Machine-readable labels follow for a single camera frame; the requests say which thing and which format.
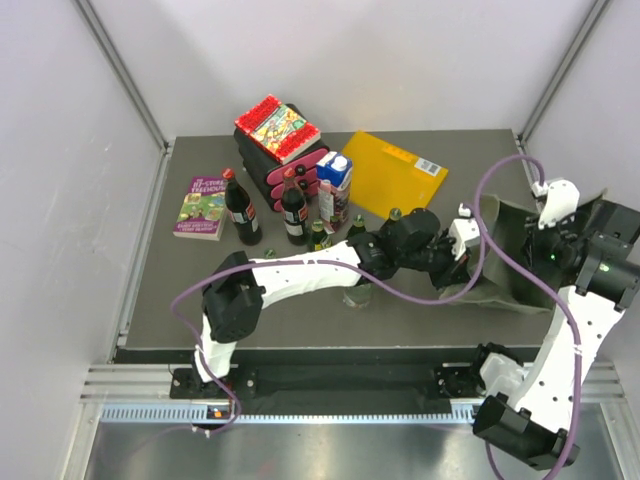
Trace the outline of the green canvas bag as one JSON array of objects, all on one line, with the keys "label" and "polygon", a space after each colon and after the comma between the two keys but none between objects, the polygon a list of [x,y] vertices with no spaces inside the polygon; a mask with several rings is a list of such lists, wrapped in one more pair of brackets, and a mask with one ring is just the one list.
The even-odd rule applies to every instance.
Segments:
[{"label": "green canvas bag", "polygon": [[[561,252],[566,243],[576,241],[585,227],[595,205],[603,198],[598,194],[578,206],[575,214],[563,219],[556,226],[560,229],[561,243],[557,250],[557,266],[542,273],[531,272],[522,254],[527,217],[537,217],[533,211],[516,203],[502,200],[493,194],[481,196],[482,218],[495,243],[514,261],[536,275],[556,290],[569,283],[570,275],[560,266]],[[489,249],[482,273],[474,286],[459,299],[457,304],[471,304],[498,308],[522,314],[550,312],[555,302],[532,282],[514,271],[495,251]]]}]

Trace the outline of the green perrier bottle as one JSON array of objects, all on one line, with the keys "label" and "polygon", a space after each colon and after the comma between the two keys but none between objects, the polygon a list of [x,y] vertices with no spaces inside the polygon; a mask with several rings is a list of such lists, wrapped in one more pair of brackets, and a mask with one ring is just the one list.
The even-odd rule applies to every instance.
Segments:
[{"label": "green perrier bottle", "polygon": [[352,225],[347,232],[346,238],[351,239],[355,235],[365,233],[365,232],[366,232],[365,218],[362,214],[357,214],[353,218]]},{"label": "green perrier bottle", "polygon": [[274,260],[277,258],[276,251],[273,248],[268,248],[264,251],[264,258],[266,260]]},{"label": "green perrier bottle", "polygon": [[385,221],[386,225],[395,224],[402,217],[402,211],[394,207],[390,210],[387,220]]},{"label": "green perrier bottle", "polygon": [[309,252],[315,252],[327,249],[331,246],[332,239],[330,234],[325,229],[323,221],[320,219],[314,220],[311,223],[307,250]]}]

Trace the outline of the clear chang soda bottle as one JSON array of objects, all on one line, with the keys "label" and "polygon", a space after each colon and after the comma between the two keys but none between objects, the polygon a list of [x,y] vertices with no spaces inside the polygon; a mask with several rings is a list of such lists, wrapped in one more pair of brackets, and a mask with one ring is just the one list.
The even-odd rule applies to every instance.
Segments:
[{"label": "clear chang soda bottle", "polygon": [[343,292],[344,304],[354,309],[367,307],[372,299],[372,287],[373,285],[371,283],[364,283],[345,288]]}]

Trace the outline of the grape juice carton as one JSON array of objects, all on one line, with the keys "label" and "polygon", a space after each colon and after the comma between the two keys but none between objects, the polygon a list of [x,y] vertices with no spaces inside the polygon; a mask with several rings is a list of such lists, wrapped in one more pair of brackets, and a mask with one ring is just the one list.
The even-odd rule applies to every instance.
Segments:
[{"label": "grape juice carton", "polygon": [[348,220],[353,162],[329,151],[316,164],[318,205],[325,229],[335,233]]}]

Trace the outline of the cola bottle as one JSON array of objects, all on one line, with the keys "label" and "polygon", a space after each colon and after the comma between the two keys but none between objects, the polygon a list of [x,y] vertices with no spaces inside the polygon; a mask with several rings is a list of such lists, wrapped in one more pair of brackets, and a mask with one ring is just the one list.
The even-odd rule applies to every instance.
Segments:
[{"label": "cola bottle", "polygon": [[231,168],[225,168],[222,177],[226,182],[226,209],[239,240],[247,246],[257,245],[262,240],[262,230],[249,194],[240,185]]},{"label": "cola bottle", "polygon": [[288,240],[297,246],[306,245],[308,206],[292,168],[287,168],[283,174],[281,209]]}]

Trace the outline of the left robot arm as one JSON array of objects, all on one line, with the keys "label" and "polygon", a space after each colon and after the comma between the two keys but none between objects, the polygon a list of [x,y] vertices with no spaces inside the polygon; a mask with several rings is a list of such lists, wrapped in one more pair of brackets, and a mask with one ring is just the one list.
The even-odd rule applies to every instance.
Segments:
[{"label": "left robot arm", "polygon": [[469,250],[478,238],[471,216],[441,229],[434,213],[416,208],[326,249],[276,260],[251,260],[243,251],[229,255],[202,288],[192,384],[205,396],[220,394],[236,344],[254,332],[264,309],[290,297],[388,280],[400,269],[428,273],[436,288],[468,282]]}]

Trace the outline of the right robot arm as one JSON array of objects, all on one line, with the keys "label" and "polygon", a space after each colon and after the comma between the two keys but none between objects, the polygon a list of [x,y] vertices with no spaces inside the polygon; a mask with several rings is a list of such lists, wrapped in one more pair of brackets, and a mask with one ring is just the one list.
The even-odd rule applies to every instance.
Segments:
[{"label": "right robot arm", "polygon": [[473,433],[554,478],[574,463],[581,386],[605,337],[639,292],[639,267],[628,257],[639,238],[639,213],[600,199],[552,228],[531,227],[523,247],[530,274],[556,273],[554,314],[529,369],[508,350],[485,345],[466,380],[485,396]]}]

